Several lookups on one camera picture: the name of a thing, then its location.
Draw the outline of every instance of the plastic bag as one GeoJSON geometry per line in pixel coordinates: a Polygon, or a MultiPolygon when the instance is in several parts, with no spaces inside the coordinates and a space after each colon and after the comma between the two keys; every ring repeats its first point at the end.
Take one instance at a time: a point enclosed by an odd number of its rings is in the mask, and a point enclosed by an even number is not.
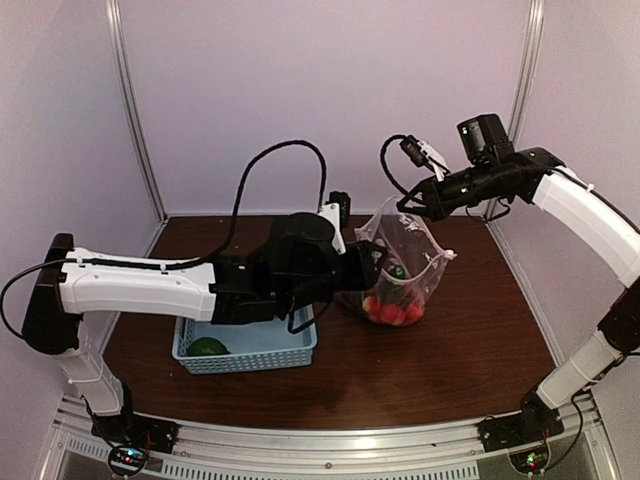
{"type": "Polygon", "coordinates": [[[358,240],[370,240],[389,250],[376,285],[366,292],[339,292],[338,300],[374,323],[406,326],[424,314],[427,300],[456,254],[444,250],[424,221],[396,208],[391,197],[361,228],[358,240]]]}

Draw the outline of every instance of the green fruit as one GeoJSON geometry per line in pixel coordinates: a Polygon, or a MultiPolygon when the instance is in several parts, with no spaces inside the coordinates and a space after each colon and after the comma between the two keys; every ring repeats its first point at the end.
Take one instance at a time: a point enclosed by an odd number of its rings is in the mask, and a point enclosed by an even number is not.
{"type": "Polygon", "coordinates": [[[187,355],[190,357],[229,355],[230,353],[220,340],[211,337],[199,338],[187,348],[187,355]]]}
{"type": "Polygon", "coordinates": [[[398,280],[404,280],[407,278],[407,274],[400,265],[394,265],[389,268],[389,274],[393,278],[397,278],[398,280]]]}

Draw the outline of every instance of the blue basket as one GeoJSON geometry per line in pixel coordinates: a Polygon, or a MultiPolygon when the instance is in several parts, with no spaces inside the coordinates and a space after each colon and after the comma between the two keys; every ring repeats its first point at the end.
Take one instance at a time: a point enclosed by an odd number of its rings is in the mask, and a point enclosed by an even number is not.
{"type": "MultiPolygon", "coordinates": [[[[295,312],[295,325],[313,318],[311,306],[295,312]]],[[[250,372],[311,365],[318,343],[316,326],[291,335],[287,320],[249,325],[211,325],[179,318],[173,338],[173,358],[194,375],[203,373],[250,372]],[[187,356],[187,348],[198,338],[213,337],[231,352],[229,355],[187,356]]]]}

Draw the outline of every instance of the vent grille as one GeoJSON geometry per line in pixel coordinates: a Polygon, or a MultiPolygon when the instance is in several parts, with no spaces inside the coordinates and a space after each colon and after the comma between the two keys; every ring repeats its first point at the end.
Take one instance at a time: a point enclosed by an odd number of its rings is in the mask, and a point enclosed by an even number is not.
{"type": "Polygon", "coordinates": [[[176,480],[309,480],[311,478],[340,478],[345,480],[479,480],[478,467],[475,462],[467,462],[453,467],[430,468],[403,474],[387,474],[386,476],[362,475],[261,475],[256,473],[225,473],[220,470],[193,465],[183,465],[165,461],[163,475],[176,480]]]}
{"type": "Polygon", "coordinates": [[[99,460],[106,460],[107,455],[109,454],[109,450],[106,446],[91,442],[89,440],[82,440],[77,438],[69,439],[67,450],[99,460]]]}

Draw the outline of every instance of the wooden table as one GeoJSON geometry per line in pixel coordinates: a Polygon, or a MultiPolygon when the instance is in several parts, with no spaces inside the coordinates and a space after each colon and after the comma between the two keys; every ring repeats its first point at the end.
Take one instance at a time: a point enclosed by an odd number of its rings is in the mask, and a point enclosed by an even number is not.
{"type": "MultiPolygon", "coordinates": [[[[266,239],[271,217],[242,217],[229,252],[266,239]]],[[[352,218],[351,227],[364,221],[352,218]]],[[[205,254],[228,219],[171,219],[154,257],[205,254]]],[[[334,302],[319,321],[310,367],[190,375],[171,356],[175,318],[123,314],[105,357],[144,413],[262,428],[409,426],[518,408],[553,362],[487,228],[451,217],[431,224],[458,258],[406,328],[373,325],[334,302]]]]}

